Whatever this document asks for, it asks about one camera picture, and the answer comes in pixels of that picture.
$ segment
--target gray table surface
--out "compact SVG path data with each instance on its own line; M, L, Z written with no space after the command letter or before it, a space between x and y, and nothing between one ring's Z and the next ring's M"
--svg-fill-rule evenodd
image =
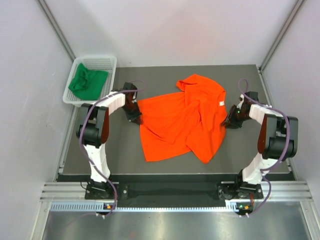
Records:
M138 99L146 99L179 92L176 82L192 74L213 79L225 89L227 111L233 104L239 103L238 80L241 78L247 78L249 90L258 92L259 101L267 103L255 65L117 68L113 88L120 89L124 82L143 80L147 89L138 93ZM257 154L259 133L260 125L254 120L244 122L241 129L228 129L217 154L208 164L203 164L192 152L162 161L146 162L139 126L128 122L125 113L119 109L110 116L107 164L112 174L234 174L245 168ZM273 172L288 173L289 169L284 162ZM74 132L63 174L90 174L89 163L79 149Z

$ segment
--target metal frame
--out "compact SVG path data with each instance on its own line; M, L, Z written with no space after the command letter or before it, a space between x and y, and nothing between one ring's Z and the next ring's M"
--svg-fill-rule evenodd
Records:
M36 0L36 2L39 4L42 12L46 16L48 22L53 28L53 31L55 32L56 37L59 39L61 45L63 46L64 50L68 54L69 58L73 62L76 59L76 56L74 52L72 51L66 37L64 36L63 32L61 31L59 24L57 23L55 17L51 13L50 8L48 7L45 0Z
M294 19L296 18L299 10L302 8L303 4L306 0L297 0L295 5L293 6L292 10L290 11L287 19L285 20L280 32L278 33L277 37L275 38L271 48L269 49L268 53L266 54L264 60L262 61L261 67L259 68L262 72L266 69L270 59L274 55L275 51L277 50L279 44L281 43L282 39L286 35L289 27L293 23Z
M45 0L36 0L47 17L50 25L52 26L54 32L57 35L57 38L61 42L63 48L68 54L69 58L73 61L76 56L73 53L71 47L68 44L67 39L65 38L63 32L61 31L57 21L52 15L50 8L48 7ZM290 25L293 23L296 15L303 6L305 0L297 0L293 9L291 10L287 20L281 28L278 36L273 42L270 50L268 51L266 57L264 58L262 65L258 68L258 72L261 78L261 82L267 96L269 104L273 104L268 84L264 76L264 70L271 60L273 54L284 38L287 30ZM67 150L70 143L71 131L73 129L75 116L77 113L77 108L73 107L72 113L69 119L68 128L66 130L65 139L63 140L63 148L61 150L60 160L58 162L58 168L56 170L55 179L61 170L63 170L64 162L66 160ZM300 179L297 169L294 167L294 164L289 160L290 166L293 168L293 173L297 180ZM312 199L307 182L305 181L272 181L272 192L268 202L300 202L301 208L305 217L306 225L309 229L312 239L320 239L320 218L316 210L315 204ZM269 186L266 182L263 182L262 191L266 196ZM117 208L119 212L161 212L161 211L207 211L207 212L230 212L233 211L234 202L239 202L238 200L226 201L226 207L204 207L204 208ZM42 195L40 198L40 207L38 211L38 216L34 224L34 228L31 234L33 240L42 239L45 226L48 220L49 211L51 208L57 210L59 206L65 206L65 209L70 211L71 205L90 205L95 208L95 206L100 206L101 203L112 204L113 200L86 200L85 199L85 190L81 188L79 182L48 182L44 185Z

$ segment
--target gray wall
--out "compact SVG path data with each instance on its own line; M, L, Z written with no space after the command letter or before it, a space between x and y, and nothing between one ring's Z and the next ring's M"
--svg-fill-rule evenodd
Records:
M294 163L320 212L320 1L307 0L266 68L277 107L299 118Z
M77 56L120 67L260 64L292 0L46 0Z
M27 239L71 107L71 61L35 0L0 1L0 239Z

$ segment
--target reflective metal surface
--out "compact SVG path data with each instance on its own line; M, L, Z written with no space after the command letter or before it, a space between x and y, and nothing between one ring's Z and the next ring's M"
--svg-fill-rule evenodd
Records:
M267 203L250 218L218 212L117 212L103 220L50 212L44 240L310 240L299 203Z

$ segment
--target metal floor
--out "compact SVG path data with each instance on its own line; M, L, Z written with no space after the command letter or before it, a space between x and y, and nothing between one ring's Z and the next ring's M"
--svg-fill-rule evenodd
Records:
M145 81L147 89L139 92L138 99L178 92L176 82L192 74L198 74L218 82L226 90L226 109L238 104L240 92L238 80L247 78L249 90L258 92L259 100L267 98L255 65L220 66L164 66L117 68L114 89L124 82ZM257 154L260 126L247 121L241 129L228 129L217 154L208 164L203 164L192 152L158 162L146 162L140 141L140 130L129 123L125 113L119 109L110 116L110 133L106 145L107 163L112 174L234 174L246 167ZM288 173L282 163L274 173ZM75 131L72 132L63 169L64 175L90 174L87 159L79 149Z
M61 231L81 214L50 212L43 240L311 239L298 202L267 203L250 218L233 212L116 212L105 220L89 215Z

